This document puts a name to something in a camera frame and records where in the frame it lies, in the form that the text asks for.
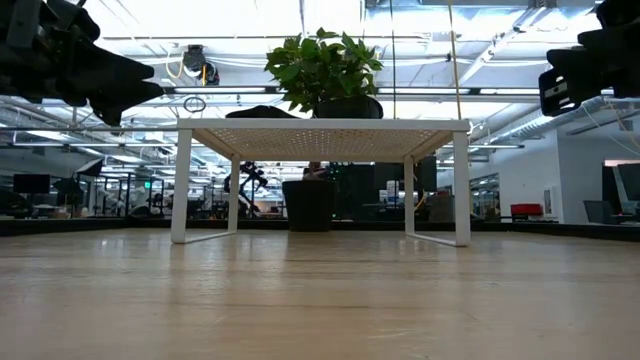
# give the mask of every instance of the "desk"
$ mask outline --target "desk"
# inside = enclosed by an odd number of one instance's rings
[[[404,163],[405,179],[413,179],[416,161],[453,140],[456,240],[415,233],[415,206],[406,206],[407,236],[451,246],[471,241],[467,131],[455,120],[378,119],[180,119],[171,241],[178,244],[233,235],[238,230],[240,161],[379,161]],[[231,160],[228,231],[186,238],[186,208],[191,142],[198,140]],[[413,193],[413,180],[405,191]]]

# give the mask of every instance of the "person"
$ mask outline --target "person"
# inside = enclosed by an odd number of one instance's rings
[[[322,175],[326,171],[326,169],[320,167],[319,161],[311,161],[309,162],[309,167],[304,169],[302,180],[322,180]]]

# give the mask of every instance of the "cable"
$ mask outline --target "cable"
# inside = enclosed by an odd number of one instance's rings
[[[585,112],[585,113],[587,113],[587,116],[589,117],[589,119],[591,119],[591,121],[593,121],[593,123],[594,123],[598,128],[601,128],[602,126],[600,126],[600,124],[598,124],[598,122],[593,118],[593,116],[591,116],[591,114],[589,113],[589,110],[587,110],[586,108],[583,108],[583,109],[584,109],[584,112]],[[634,150],[629,149],[626,145],[624,145],[623,143],[621,143],[621,142],[619,142],[618,140],[616,140],[613,136],[611,136],[611,135],[607,135],[607,136],[609,136],[609,138],[610,138],[611,140],[613,140],[616,144],[618,144],[618,145],[622,146],[623,148],[627,149],[629,152],[631,152],[631,153],[633,153],[633,154],[635,154],[635,155],[637,155],[637,156],[640,156],[640,153],[638,153],[638,152],[636,152],[636,151],[634,151]]]
[[[451,52],[453,55],[453,78],[455,79],[456,83],[458,120],[462,120],[462,106],[460,105],[460,79],[458,78],[458,55],[456,54],[456,33],[453,29],[453,0],[449,0],[449,24],[451,25]]]
[[[633,138],[633,134],[631,134],[631,131],[627,130],[627,127],[624,126],[624,123],[622,122],[622,119],[620,119],[620,115],[618,115],[618,111],[616,111],[616,108],[613,107],[613,104],[611,104],[611,102],[609,102],[609,107],[611,108],[611,110],[613,110],[613,112],[616,114],[616,119],[618,119],[618,124],[620,124],[620,128],[622,130],[624,130],[625,133],[627,133],[627,136],[629,136],[629,139],[631,139],[631,142],[638,148],[640,149],[640,145],[638,145],[638,143],[636,142],[636,139]]]
[[[391,55],[393,57],[393,119],[395,120],[398,115],[398,95],[396,91],[396,26],[393,19],[393,0],[389,1],[389,9],[391,12]]]
[[[177,79],[180,77],[180,75],[182,75],[182,67],[184,66],[183,61],[184,58],[181,56],[180,57],[180,71],[178,71],[178,75],[175,75],[174,73],[171,72],[171,69],[169,69],[169,59],[171,57],[171,52],[167,51],[167,60],[164,62],[164,66],[167,70],[167,74],[169,74],[169,76],[171,76],[174,79]]]

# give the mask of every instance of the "metal table frame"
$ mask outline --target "metal table frame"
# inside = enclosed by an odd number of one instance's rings
[[[176,158],[176,183],[171,219],[171,241],[186,244],[234,235],[238,231],[238,187],[241,161],[384,161],[404,163],[405,194],[413,194],[414,163],[453,140],[456,239],[445,240],[416,234],[415,205],[405,201],[405,233],[407,236],[433,241],[440,244],[463,247],[471,241],[469,155],[467,132],[469,124],[456,120],[369,120],[369,119],[180,119],[178,121],[178,154]],[[215,131],[261,130],[277,134],[278,131],[363,131],[372,132],[404,131],[405,133],[430,131],[429,136],[419,139],[416,146],[406,153],[368,155],[367,153],[326,154],[301,153],[268,154],[263,158],[258,153],[247,150],[251,144],[233,144]],[[220,155],[231,160],[231,192],[229,194],[229,221],[227,232],[207,236],[187,238],[187,194],[189,187],[189,167],[191,163],[192,139],[196,139]]]

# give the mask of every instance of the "chair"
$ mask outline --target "chair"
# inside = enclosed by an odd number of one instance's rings
[[[613,206],[608,201],[585,200],[584,209],[590,223],[618,225]]]

